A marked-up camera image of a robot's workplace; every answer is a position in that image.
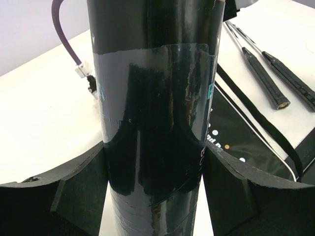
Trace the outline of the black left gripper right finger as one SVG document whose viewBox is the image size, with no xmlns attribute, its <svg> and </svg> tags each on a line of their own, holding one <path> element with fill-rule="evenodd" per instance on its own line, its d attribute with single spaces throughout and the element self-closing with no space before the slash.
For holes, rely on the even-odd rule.
<svg viewBox="0 0 315 236">
<path fill-rule="evenodd" d="M 315 187 L 206 145 L 203 181 L 216 236 L 313 236 Z"/>
</svg>

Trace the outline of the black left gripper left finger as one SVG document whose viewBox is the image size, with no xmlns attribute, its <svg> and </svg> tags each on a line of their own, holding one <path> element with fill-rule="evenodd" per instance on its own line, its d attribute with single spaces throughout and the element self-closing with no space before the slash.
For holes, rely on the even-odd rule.
<svg viewBox="0 0 315 236">
<path fill-rule="evenodd" d="M 108 178 L 103 143 L 20 183 L 0 186 L 2 236 L 97 236 Z"/>
</svg>

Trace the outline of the black shuttlecock tube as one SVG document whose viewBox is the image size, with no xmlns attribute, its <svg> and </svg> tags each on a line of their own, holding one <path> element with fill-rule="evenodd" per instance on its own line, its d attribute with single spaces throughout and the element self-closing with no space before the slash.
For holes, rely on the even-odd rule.
<svg viewBox="0 0 315 236">
<path fill-rule="evenodd" d="M 120 236 L 190 236 L 225 1 L 87 2 Z"/>
</svg>

